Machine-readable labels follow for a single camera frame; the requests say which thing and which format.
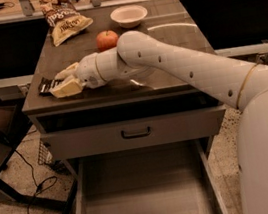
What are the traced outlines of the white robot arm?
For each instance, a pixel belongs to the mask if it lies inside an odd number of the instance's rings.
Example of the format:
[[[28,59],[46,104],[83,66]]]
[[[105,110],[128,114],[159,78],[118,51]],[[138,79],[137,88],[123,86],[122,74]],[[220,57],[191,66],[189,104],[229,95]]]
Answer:
[[[268,214],[268,66],[176,47],[131,30],[113,49],[89,54],[59,72],[55,78],[75,84],[57,96],[127,78],[143,66],[164,70],[242,111],[237,153],[243,214]]]

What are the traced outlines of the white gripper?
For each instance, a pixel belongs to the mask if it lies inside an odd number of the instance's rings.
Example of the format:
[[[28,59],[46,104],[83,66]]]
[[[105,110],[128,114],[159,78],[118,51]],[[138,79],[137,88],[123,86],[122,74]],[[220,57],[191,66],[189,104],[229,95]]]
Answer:
[[[83,91],[83,86],[87,88],[97,88],[104,86],[106,81],[96,68],[97,53],[89,54],[82,58],[79,63],[72,63],[69,67],[59,72],[54,78],[56,80],[64,80],[59,85],[52,87],[49,91],[57,98],[66,98],[79,94]]]

